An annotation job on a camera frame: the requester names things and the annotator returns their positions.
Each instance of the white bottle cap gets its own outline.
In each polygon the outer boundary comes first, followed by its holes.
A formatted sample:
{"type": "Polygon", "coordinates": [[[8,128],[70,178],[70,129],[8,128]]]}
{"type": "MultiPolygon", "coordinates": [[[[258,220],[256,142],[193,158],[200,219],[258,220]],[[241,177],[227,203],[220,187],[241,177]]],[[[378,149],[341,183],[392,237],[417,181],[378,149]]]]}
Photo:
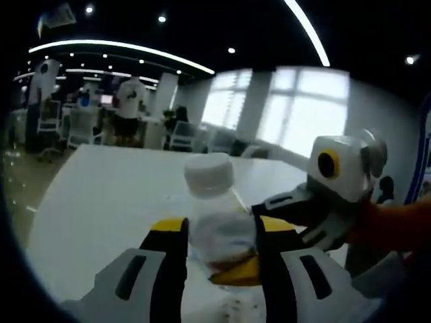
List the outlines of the white bottle cap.
{"type": "Polygon", "coordinates": [[[208,153],[189,159],[184,177],[190,193],[199,199],[210,199],[225,193],[234,184],[234,167],[226,153],[208,153]]]}

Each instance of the black ceiling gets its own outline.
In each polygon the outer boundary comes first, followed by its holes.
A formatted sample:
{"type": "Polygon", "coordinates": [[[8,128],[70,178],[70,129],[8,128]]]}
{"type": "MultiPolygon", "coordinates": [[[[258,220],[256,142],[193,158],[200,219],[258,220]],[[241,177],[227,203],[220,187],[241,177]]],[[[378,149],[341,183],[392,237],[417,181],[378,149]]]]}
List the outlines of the black ceiling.
{"type": "MultiPolygon", "coordinates": [[[[431,24],[426,1],[297,0],[314,26],[331,67],[419,104],[431,88],[431,24]],[[421,55],[406,65],[408,55],[421,55]]],[[[305,31],[283,0],[70,2],[77,23],[49,30],[31,46],[67,39],[102,39],[138,44],[180,56],[215,72],[273,69],[280,65],[322,66],[305,31]],[[166,22],[158,21],[159,15],[166,22]],[[234,47],[236,53],[228,53],[234,47]]],[[[30,55],[60,55],[65,68],[105,69],[160,78],[183,71],[182,82],[210,75],[162,57],[121,48],[71,45],[30,55]],[[68,56],[73,51],[75,56],[68,56]],[[103,59],[101,55],[110,56],[103,59]]]]}

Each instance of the computer monitor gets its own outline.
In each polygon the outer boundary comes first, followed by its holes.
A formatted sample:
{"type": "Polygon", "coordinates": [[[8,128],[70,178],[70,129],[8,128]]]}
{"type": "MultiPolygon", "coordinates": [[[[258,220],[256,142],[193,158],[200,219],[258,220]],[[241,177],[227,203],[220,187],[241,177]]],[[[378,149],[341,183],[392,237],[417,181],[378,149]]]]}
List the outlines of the computer monitor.
{"type": "Polygon", "coordinates": [[[102,94],[100,99],[101,104],[112,104],[112,96],[108,96],[106,94],[102,94]]]}

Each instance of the window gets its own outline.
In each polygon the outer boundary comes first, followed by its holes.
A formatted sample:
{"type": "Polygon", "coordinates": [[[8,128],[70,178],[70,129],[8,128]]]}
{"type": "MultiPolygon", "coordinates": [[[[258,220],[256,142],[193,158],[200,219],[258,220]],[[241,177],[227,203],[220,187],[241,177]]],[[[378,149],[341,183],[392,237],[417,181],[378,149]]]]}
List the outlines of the window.
{"type": "Polygon", "coordinates": [[[257,138],[310,157],[321,135],[342,135],[349,76],[339,71],[280,68],[272,77],[257,138]]]}
{"type": "Polygon", "coordinates": [[[252,71],[218,74],[211,85],[202,123],[236,130],[252,71]]]}

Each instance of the water bottle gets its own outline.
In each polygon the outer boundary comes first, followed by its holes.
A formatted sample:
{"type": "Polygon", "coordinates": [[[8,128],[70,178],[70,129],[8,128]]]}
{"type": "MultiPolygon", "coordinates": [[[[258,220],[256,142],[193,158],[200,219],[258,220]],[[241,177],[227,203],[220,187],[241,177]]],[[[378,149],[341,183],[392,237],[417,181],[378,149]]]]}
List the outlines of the water bottle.
{"type": "Polygon", "coordinates": [[[185,180],[194,202],[189,216],[189,249],[207,275],[255,255],[255,221],[233,188],[229,155],[192,157],[185,164],[185,180]]]}

